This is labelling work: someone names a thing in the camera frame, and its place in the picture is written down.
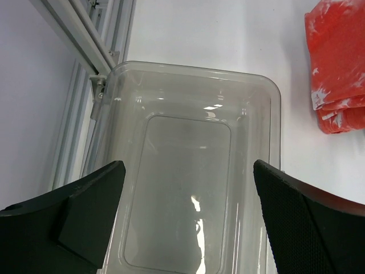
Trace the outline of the red white patterned trousers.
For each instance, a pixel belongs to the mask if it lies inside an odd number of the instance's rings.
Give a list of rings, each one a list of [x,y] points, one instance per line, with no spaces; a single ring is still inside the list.
[[[364,1],[319,1],[305,14],[311,100],[319,128],[364,128]]]

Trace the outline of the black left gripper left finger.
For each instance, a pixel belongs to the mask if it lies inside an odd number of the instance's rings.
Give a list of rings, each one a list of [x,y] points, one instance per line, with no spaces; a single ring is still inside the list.
[[[122,161],[1,211],[1,273],[102,269],[125,178]]]

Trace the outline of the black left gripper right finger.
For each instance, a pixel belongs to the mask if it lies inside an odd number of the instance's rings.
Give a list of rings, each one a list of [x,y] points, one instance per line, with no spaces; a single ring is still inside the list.
[[[278,273],[364,273],[364,205],[253,165]]]

